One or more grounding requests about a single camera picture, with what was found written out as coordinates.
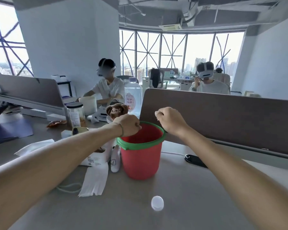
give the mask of smartphone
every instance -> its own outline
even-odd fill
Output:
[[[72,135],[77,135],[79,133],[83,133],[88,131],[87,127],[73,127],[72,129]]]
[[[184,156],[184,159],[191,164],[208,168],[198,156],[188,154]]]

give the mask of jar label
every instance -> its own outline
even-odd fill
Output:
[[[70,112],[70,120],[73,127],[81,127],[80,116],[78,112]]]
[[[128,106],[128,110],[130,111],[135,108],[135,98],[131,93],[125,95],[125,104]]]

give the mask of white cable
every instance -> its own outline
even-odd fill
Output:
[[[175,153],[175,152],[161,152],[161,153],[165,153],[165,154],[173,154],[173,155],[178,155],[178,156],[183,156],[183,157],[185,157],[185,155],[184,154],[181,154],[181,153]]]
[[[71,187],[71,186],[74,186],[74,185],[80,186],[80,189],[74,190],[74,191],[69,191],[69,190],[63,189],[63,188],[68,188],[68,187]],[[57,188],[59,191],[61,191],[61,192],[73,194],[73,193],[78,193],[78,192],[81,191],[81,189],[82,189],[82,184],[81,184],[81,183],[72,183],[72,184],[69,184],[69,185],[58,185],[56,188]]]

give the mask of bracelet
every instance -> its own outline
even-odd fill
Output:
[[[124,128],[123,128],[122,124],[121,124],[121,123],[118,123],[118,122],[114,122],[114,123],[117,123],[117,124],[119,124],[119,125],[121,126],[121,128],[122,128],[122,134],[121,134],[119,137],[123,137],[123,135],[124,135]]]

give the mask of red trash can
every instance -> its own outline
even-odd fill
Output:
[[[156,124],[141,121],[142,129],[135,135],[117,138],[121,147],[126,174],[144,180],[157,173],[165,131]]]

